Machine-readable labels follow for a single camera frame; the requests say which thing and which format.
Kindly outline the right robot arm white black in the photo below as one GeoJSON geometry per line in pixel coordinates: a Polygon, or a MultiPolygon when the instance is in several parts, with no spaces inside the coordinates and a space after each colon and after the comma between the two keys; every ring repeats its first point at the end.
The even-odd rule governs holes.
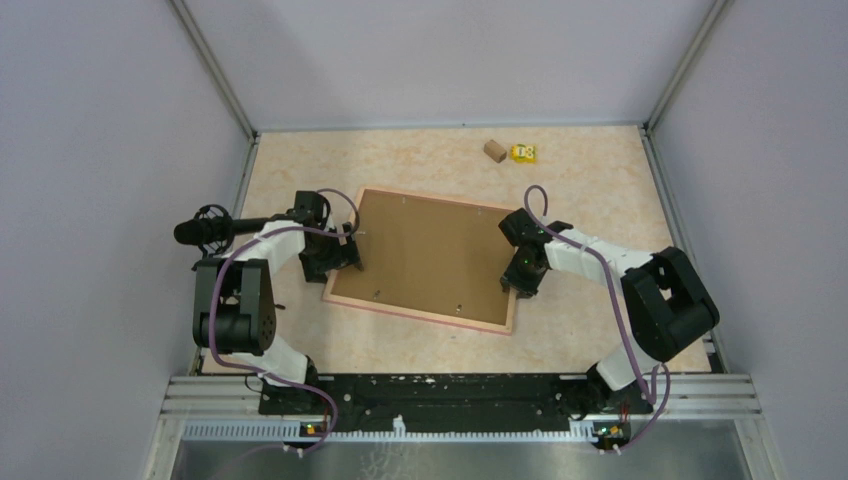
{"type": "Polygon", "coordinates": [[[500,283],[518,297],[537,295],[550,271],[577,274],[607,289],[621,343],[587,372],[586,397],[600,412],[614,411],[631,385],[652,398],[656,383],[645,374],[655,373],[720,320],[689,257],[677,247],[632,250],[565,222],[542,225],[524,208],[498,227],[515,250],[500,283]]]}

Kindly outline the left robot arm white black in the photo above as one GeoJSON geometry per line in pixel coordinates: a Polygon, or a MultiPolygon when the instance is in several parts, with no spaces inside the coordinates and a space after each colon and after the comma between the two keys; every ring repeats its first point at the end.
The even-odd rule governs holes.
{"type": "Polygon", "coordinates": [[[329,192],[300,190],[291,208],[270,217],[235,219],[210,204],[173,230],[178,243],[202,254],[193,268],[196,345],[221,366],[253,372],[273,391],[283,388],[283,401],[302,414],[329,396],[312,360],[276,335],[272,277],[293,258],[308,283],[363,267],[355,242],[360,213],[354,210],[352,221],[335,226],[329,192]]]}

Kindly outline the black microphone orange tip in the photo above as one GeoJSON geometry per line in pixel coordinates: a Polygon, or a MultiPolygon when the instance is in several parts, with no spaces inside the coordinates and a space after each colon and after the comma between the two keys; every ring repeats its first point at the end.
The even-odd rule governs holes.
{"type": "Polygon", "coordinates": [[[177,224],[173,237],[181,245],[197,247],[202,260],[218,258],[232,252],[237,236],[258,233],[269,221],[269,217],[234,219],[223,206],[207,204],[190,220],[177,224]]]}

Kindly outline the yellow toy block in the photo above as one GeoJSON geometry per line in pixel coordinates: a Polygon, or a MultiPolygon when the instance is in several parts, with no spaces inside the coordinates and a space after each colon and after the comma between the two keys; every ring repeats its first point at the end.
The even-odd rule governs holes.
{"type": "Polygon", "coordinates": [[[510,158],[516,163],[535,163],[537,147],[531,144],[515,144],[511,146],[510,158]]]}

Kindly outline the small wooden block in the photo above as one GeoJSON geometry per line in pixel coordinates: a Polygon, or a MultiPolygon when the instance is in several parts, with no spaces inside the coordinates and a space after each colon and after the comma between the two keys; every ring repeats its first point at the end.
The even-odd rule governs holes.
{"type": "Polygon", "coordinates": [[[508,156],[508,151],[495,140],[487,141],[483,146],[483,152],[496,163],[503,162],[508,156]]]}

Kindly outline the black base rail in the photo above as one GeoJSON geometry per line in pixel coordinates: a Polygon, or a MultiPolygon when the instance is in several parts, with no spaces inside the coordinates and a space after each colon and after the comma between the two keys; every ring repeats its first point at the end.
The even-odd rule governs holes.
{"type": "Polygon", "coordinates": [[[637,387],[609,393],[584,375],[332,374],[312,385],[314,392],[264,385],[259,413],[313,416],[338,433],[386,431],[395,418],[412,433],[530,433],[653,411],[637,387]]]}

